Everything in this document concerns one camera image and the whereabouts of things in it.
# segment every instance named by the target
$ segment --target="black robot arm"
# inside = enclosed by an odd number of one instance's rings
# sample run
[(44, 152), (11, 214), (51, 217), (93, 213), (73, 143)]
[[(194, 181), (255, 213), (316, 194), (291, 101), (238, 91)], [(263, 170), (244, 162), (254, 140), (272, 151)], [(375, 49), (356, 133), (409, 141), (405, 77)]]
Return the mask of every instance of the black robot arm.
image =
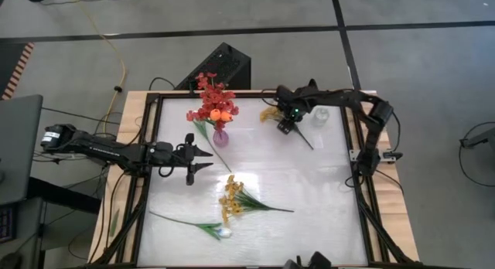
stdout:
[[(379, 97), (358, 90), (318, 90), (316, 82), (311, 79), (308, 86), (300, 87), (294, 92), (287, 87), (278, 86), (275, 100), (277, 108), (283, 112), (284, 119), (278, 124), (285, 134), (288, 134), (300, 122), (302, 116), (310, 113), (315, 106), (348, 107), (353, 110), (360, 121), (365, 123), (368, 132), (363, 150), (357, 156), (357, 167), (362, 175), (373, 175), (380, 162), (377, 143), (394, 108)], [(362, 103), (373, 104), (369, 114), (364, 112)]]
[(194, 134), (188, 134), (183, 144), (176, 150), (168, 142), (147, 144), (122, 144), (109, 138), (103, 138), (86, 131), (77, 130), (71, 124), (55, 124), (45, 128), (41, 146), (46, 153), (80, 153), (90, 158), (97, 158), (109, 164), (116, 164), (125, 173), (133, 176), (148, 175), (149, 166), (170, 167), (172, 174), (175, 167), (187, 168), (186, 184), (194, 183), (194, 174), (213, 163), (192, 164), (195, 156), (209, 157), (208, 152), (193, 145)]

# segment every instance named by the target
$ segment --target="black box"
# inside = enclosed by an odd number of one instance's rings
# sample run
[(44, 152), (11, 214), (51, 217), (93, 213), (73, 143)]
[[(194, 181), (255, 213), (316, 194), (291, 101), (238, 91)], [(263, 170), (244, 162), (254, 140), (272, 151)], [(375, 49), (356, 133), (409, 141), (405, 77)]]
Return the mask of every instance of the black box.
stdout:
[(221, 43), (176, 90), (196, 90), (196, 77), (201, 72), (216, 73), (215, 83), (228, 84), (227, 89), (251, 89), (251, 58), (226, 43)]

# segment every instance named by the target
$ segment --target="black stand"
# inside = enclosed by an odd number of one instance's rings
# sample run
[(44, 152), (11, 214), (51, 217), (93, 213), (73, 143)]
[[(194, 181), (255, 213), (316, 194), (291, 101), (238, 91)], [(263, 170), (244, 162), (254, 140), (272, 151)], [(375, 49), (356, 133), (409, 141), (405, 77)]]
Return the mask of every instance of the black stand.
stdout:
[(92, 196), (86, 196), (80, 192), (74, 192), (54, 184), (29, 177), (28, 199), (41, 197), (50, 203), (67, 206), (72, 209), (98, 214), (101, 200)]
[(463, 139), (461, 140), (461, 145), (464, 148), (473, 148), (475, 145), (485, 142), (490, 143), (490, 147), (495, 152), (495, 128), (477, 134), (472, 138)]

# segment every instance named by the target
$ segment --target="white table surface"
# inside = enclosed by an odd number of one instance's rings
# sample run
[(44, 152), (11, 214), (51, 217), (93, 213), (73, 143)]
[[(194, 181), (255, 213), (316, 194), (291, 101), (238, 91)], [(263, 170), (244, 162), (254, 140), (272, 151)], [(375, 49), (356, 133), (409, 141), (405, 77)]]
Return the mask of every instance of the white table surface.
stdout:
[[(275, 121), (259, 121), (267, 107), (261, 99), (239, 98), (234, 103), (240, 113), (226, 127), (230, 144), (217, 151), (251, 195), (295, 212), (246, 213), (230, 220), (232, 237), (218, 241), (194, 226), (149, 211), (191, 223), (222, 222), (218, 199), (230, 173), (220, 159), (195, 158), (214, 165), (199, 171), (193, 186), (186, 186), (185, 169), (175, 169), (168, 178), (154, 170), (138, 266), (282, 266), (297, 255), (305, 264), (315, 251), (333, 264), (365, 265), (356, 198), (343, 184), (350, 177), (350, 163), (340, 109), (324, 107), (330, 117), (323, 126), (312, 122), (316, 109), (299, 124), (315, 148), (311, 150), (295, 132), (284, 135)], [(213, 153), (186, 120), (186, 112), (200, 106), (200, 99), (165, 99), (158, 140), (177, 145), (186, 133), (194, 133), (195, 144)], [(213, 127), (207, 125), (207, 130), (211, 139)]]

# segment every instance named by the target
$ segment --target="glass vase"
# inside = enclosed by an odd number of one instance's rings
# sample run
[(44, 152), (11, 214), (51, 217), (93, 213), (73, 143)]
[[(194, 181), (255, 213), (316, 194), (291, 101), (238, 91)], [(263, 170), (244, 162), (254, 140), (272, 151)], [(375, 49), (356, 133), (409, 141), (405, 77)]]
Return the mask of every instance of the glass vase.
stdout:
[(225, 147), (229, 144), (229, 135), (222, 129), (215, 129), (215, 132), (213, 133), (213, 143), (219, 148)]

